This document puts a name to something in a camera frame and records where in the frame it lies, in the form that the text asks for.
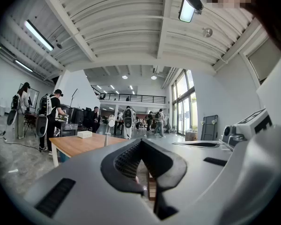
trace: floor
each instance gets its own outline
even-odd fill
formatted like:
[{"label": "floor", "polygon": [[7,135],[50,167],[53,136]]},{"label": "floor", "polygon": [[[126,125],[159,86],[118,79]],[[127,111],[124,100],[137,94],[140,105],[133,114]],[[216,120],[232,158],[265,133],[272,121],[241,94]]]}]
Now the floor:
[{"label": "floor", "polygon": [[[11,189],[19,195],[24,195],[29,187],[41,176],[53,169],[53,159],[47,152],[38,151],[38,138],[34,136],[31,130],[26,134],[26,137],[22,140],[15,139],[14,130],[11,126],[6,128],[7,116],[0,117],[0,130],[6,130],[4,137],[7,139],[7,143],[21,143],[28,148],[19,144],[6,144],[3,139],[0,139],[0,180],[5,184],[7,189]],[[104,135],[106,131],[106,125],[101,124],[97,133]],[[132,131],[132,138],[147,138],[152,140],[165,140],[168,143],[183,142],[184,137],[176,134],[165,134],[166,138],[160,136],[154,136],[153,132],[146,132],[145,129],[135,129]],[[118,130],[116,137],[122,137]],[[139,182],[143,186],[147,186],[147,169],[144,163],[141,161],[137,176]],[[147,204],[153,208],[154,203],[147,201]]]}]

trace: wooden tabletop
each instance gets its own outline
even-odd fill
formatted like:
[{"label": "wooden tabletop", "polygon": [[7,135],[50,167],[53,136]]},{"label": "wooden tabletop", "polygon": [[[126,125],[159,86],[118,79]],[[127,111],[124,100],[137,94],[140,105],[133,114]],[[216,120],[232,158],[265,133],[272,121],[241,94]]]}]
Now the wooden tabletop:
[{"label": "wooden tabletop", "polygon": [[[73,157],[83,152],[104,147],[105,135],[93,133],[92,137],[80,138],[77,136],[55,137],[49,140],[61,151]],[[127,139],[108,137],[108,145],[127,141]]]}]

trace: large window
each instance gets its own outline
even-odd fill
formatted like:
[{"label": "large window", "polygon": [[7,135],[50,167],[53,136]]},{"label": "large window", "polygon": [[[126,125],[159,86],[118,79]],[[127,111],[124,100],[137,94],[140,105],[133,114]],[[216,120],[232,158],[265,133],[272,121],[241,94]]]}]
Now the large window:
[{"label": "large window", "polygon": [[192,72],[183,70],[172,85],[173,128],[185,135],[188,129],[198,130],[197,99]]}]

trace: black cap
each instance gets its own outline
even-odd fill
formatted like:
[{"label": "black cap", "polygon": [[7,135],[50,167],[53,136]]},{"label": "black cap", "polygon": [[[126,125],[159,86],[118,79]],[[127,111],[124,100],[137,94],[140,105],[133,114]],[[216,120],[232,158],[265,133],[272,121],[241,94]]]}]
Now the black cap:
[{"label": "black cap", "polygon": [[27,88],[29,88],[29,89],[30,89],[30,85],[29,85],[29,83],[28,83],[28,82],[24,83],[24,86],[23,86],[23,87],[27,87]]},{"label": "black cap", "polygon": [[55,94],[60,94],[61,97],[63,97],[64,95],[62,94],[61,90],[60,89],[56,89]]}]

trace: person wearing black cap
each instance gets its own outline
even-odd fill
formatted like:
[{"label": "person wearing black cap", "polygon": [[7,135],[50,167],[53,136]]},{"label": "person wearing black cap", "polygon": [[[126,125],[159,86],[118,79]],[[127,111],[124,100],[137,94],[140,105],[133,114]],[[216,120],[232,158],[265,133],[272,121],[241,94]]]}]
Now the person wearing black cap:
[{"label": "person wearing black cap", "polygon": [[30,85],[28,82],[24,83],[24,85],[18,90],[17,94],[20,97],[20,108],[18,109],[18,115],[15,119],[15,137],[18,139],[24,138],[24,114],[29,107],[28,99],[29,99],[29,89]]},{"label": "person wearing black cap", "polygon": [[56,110],[57,110],[59,115],[65,115],[66,114],[63,110],[61,110],[61,106],[60,106],[59,98],[62,97],[62,96],[63,96],[63,94],[62,94],[60,89],[56,89],[54,94],[50,95],[52,112],[48,115],[48,125],[47,125],[47,146],[48,146],[48,148],[46,148],[45,145],[44,145],[45,136],[42,136],[42,137],[39,138],[40,149],[43,150],[43,151],[49,150],[49,155],[51,155],[51,156],[52,156],[52,144],[51,144],[51,141],[49,140],[49,138],[54,137],[55,127],[60,129],[60,123],[55,121]]}]

